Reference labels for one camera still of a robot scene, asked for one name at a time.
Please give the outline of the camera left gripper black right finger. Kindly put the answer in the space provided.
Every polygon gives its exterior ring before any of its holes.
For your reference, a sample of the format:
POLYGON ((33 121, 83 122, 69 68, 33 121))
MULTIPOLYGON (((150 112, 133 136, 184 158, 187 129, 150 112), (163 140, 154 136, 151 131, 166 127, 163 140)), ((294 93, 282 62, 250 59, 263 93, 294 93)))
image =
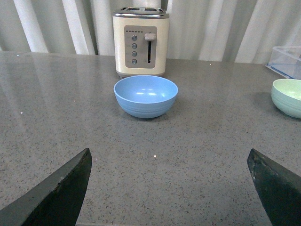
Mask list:
POLYGON ((247 165, 272 225, 299 226, 301 177, 255 149, 251 149, 247 165))

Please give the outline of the camera left gripper black left finger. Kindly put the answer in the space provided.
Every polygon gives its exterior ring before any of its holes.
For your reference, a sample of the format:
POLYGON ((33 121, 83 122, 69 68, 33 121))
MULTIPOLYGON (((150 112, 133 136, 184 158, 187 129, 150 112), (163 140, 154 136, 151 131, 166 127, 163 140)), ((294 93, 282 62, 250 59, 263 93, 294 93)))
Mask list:
POLYGON ((2 226, 74 226, 86 195, 92 168, 88 148, 1 209, 2 226))

